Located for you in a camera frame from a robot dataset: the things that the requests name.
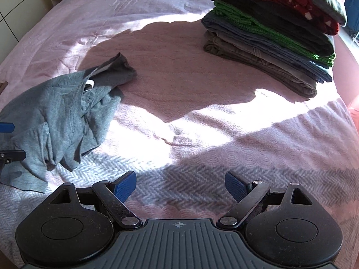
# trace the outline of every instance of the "black circular motor housing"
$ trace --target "black circular motor housing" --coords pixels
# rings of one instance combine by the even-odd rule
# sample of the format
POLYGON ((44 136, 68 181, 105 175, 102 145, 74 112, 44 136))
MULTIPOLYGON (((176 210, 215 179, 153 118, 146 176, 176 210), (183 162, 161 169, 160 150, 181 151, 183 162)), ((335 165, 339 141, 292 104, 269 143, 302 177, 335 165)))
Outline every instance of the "black circular motor housing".
POLYGON ((15 239, 20 253, 32 265, 73 266, 101 252, 112 241, 111 221, 83 208, 74 185, 66 184, 17 227, 15 239))
POLYGON ((340 227, 310 194, 296 187, 288 186, 277 209, 249 221, 248 245, 264 259, 287 267, 334 261, 342 246, 340 227))

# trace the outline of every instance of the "triangular cutout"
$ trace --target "triangular cutout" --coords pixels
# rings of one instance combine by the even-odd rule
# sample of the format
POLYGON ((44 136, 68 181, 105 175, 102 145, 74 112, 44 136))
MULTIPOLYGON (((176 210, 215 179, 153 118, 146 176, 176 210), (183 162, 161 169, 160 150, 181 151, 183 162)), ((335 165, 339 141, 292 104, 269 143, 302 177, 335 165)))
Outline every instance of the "triangular cutout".
POLYGON ((308 199, 308 197, 299 188, 294 189, 290 203, 302 204, 302 205, 312 205, 312 202, 308 199))
POLYGON ((62 190, 50 204, 70 203, 71 198, 67 189, 62 190))

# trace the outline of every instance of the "white tiled wall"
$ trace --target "white tiled wall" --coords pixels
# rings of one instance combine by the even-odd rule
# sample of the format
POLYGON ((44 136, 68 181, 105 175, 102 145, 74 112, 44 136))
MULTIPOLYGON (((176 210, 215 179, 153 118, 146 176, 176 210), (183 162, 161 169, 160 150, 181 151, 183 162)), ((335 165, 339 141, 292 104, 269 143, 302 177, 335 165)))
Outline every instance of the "white tiled wall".
POLYGON ((0 63, 51 7, 50 0, 0 0, 0 63))

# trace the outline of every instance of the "metal screw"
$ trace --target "metal screw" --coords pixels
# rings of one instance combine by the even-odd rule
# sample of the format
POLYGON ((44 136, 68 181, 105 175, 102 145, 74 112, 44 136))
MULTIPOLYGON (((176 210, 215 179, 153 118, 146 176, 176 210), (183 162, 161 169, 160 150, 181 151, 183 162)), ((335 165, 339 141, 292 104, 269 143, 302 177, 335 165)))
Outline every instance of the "metal screw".
POLYGON ((128 217, 123 218, 121 220, 121 222, 125 226, 135 226, 136 224, 138 224, 140 222, 140 220, 137 217, 128 216, 128 217))
POLYGON ((236 220, 234 217, 231 216, 225 216, 222 217, 219 222, 221 224, 223 224, 224 226, 234 226, 235 224, 237 224, 238 220, 236 220))

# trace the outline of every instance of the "green knit sweater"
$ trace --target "green knit sweater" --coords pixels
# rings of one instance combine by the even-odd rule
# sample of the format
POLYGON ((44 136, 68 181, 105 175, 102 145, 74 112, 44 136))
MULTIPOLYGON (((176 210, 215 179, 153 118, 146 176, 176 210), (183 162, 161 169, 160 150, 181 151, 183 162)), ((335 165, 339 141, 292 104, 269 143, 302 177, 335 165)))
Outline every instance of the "green knit sweater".
POLYGON ((227 4, 223 1, 216 0, 214 1, 215 8, 212 10, 213 14, 220 16, 236 27, 248 31, 254 34, 258 34, 264 36, 275 43, 292 50, 293 52, 310 58, 314 62, 319 62, 328 67, 333 67, 333 60, 335 59, 335 53, 331 56, 319 56, 317 54, 311 53, 307 49, 305 49, 300 43, 282 35, 279 32, 274 31, 262 24, 260 24, 256 19, 252 16, 243 13, 236 7, 227 4))

